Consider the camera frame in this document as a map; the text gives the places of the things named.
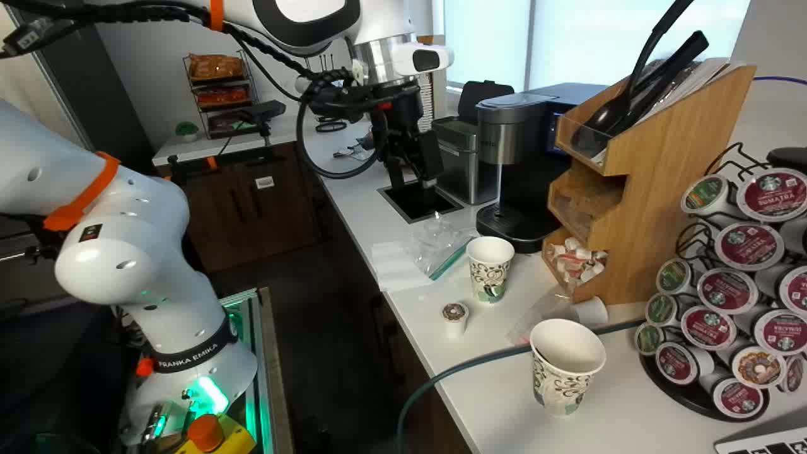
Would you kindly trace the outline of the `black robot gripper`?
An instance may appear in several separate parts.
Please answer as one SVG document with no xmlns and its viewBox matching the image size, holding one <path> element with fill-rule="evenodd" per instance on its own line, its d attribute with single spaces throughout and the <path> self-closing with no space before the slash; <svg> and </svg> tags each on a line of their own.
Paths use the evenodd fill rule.
<svg viewBox="0 0 807 454">
<path fill-rule="evenodd" d="M 435 186 L 441 175 L 437 134 L 420 128 L 421 117 L 421 89 L 415 81 L 392 85 L 372 111 L 373 143 L 394 186 L 405 183 L 407 169 L 421 186 Z"/>
</svg>

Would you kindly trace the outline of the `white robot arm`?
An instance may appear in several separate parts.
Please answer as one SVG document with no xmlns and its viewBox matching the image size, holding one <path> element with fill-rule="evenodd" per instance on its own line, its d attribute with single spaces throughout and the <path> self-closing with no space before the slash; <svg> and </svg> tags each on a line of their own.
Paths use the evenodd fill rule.
<svg viewBox="0 0 807 454">
<path fill-rule="evenodd" d="M 117 0 L 59 4 L 5 0 L 34 19 L 4 42 L 7 57 L 97 22 L 196 22 L 241 38 L 285 66 L 352 45 L 352 64 L 312 72 L 300 108 L 352 120 L 420 96 L 420 79 L 451 66 L 451 51 L 415 38 L 405 0 Z M 188 417 L 228 410 L 257 375 L 257 356 L 232 331 L 208 274 L 188 262 L 185 191 L 85 151 L 10 103 L 0 106 L 0 212 L 36 214 L 62 238 L 59 284 L 82 302 L 125 309 L 151 364 L 125 399 L 120 438 L 141 447 Z"/>
</svg>

